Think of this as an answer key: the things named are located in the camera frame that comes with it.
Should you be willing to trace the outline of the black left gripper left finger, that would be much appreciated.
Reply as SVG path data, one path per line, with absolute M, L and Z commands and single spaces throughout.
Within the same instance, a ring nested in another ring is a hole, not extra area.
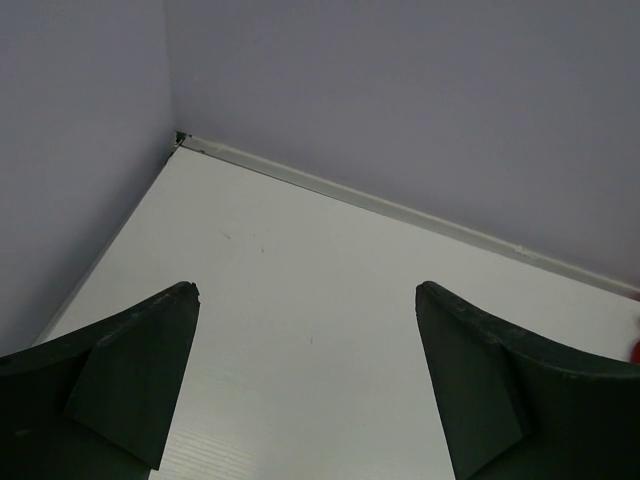
M 1 359 L 4 479 L 146 479 L 196 333 L 195 284 Z

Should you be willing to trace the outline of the dark red t shirt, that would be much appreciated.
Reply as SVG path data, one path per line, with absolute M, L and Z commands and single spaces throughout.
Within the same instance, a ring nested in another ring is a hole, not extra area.
M 629 362 L 637 365 L 640 364 L 640 341 L 637 341 L 633 346 L 629 356 Z

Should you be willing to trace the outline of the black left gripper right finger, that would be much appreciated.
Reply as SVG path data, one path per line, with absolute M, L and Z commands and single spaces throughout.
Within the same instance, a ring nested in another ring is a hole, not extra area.
M 547 339 L 440 285 L 415 311 L 458 479 L 635 479 L 639 369 Z

